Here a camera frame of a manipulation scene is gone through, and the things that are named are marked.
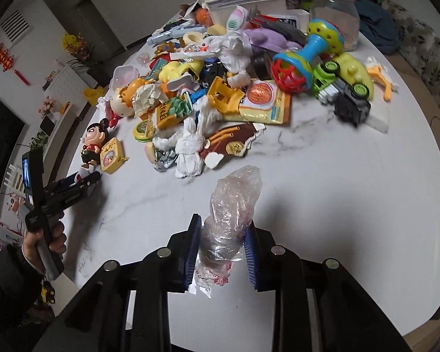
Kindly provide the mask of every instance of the hand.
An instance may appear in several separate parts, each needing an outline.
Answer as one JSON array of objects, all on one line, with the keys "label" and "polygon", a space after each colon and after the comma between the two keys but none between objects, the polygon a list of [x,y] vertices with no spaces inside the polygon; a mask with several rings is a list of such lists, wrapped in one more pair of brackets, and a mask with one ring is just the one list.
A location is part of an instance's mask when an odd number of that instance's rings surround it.
[{"label": "hand", "polygon": [[[53,241],[49,245],[49,249],[58,254],[65,253],[67,251],[67,247],[65,246],[67,236],[64,234],[64,224],[62,222],[59,222],[55,226],[52,236]],[[36,249],[36,242],[43,237],[42,229],[36,233],[28,232],[24,236],[22,247],[24,257],[41,272],[45,272],[45,267],[39,256],[38,249]]]}]

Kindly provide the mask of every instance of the pink flowers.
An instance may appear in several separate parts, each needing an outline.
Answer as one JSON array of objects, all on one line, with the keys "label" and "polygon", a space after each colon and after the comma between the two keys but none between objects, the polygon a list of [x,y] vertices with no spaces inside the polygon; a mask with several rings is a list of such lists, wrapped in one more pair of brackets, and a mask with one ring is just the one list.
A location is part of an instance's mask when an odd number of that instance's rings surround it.
[{"label": "pink flowers", "polygon": [[52,112],[52,107],[54,107],[56,101],[54,98],[47,97],[41,107],[38,108],[38,114],[41,115],[41,119],[43,119],[47,114]]}]

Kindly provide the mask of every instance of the small yellow clock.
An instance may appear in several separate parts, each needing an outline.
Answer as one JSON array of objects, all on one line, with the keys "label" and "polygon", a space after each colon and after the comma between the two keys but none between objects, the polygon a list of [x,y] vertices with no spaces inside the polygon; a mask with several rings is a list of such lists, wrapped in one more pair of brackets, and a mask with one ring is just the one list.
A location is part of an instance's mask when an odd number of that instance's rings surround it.
[{"label": "small yellow clock", "polygon": [[124,149],[122,144],[115,137],[113,137],[101,149],[101,169],[112,175],[119,167],[124,164],[129,158],[124,157]]}]

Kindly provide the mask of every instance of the toy truck wheel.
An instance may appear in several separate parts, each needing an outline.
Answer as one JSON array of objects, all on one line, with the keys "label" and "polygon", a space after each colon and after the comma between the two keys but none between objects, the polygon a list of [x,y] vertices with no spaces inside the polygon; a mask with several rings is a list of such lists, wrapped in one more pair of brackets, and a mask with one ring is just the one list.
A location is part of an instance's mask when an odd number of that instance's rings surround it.
[{"label": "toy truck wheel", "polygon": [[370,95],[370,90],[362,83],[355,83],[352,86],[352,95],[357,99],[367,99]]},{"label": "toy truck wheel", "polygon": [[328,74],[339,74],[341,68],[337,62],[334,61],[327,61],[322,65],[322,68],[325,72]]}]

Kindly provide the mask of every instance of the purple plush toy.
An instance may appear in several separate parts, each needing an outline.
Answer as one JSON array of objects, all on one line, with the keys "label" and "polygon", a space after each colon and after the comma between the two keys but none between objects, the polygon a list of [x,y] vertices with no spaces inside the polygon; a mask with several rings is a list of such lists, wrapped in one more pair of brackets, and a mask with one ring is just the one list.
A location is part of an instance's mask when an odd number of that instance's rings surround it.
[{"label": "purple plush toy", "polygon": [[290,48],[303,48],[298,43],[288,42],[282,34],[271,29],[246,29],[244,33],[248,36],[254,51],[266,49],[280,53]]}]

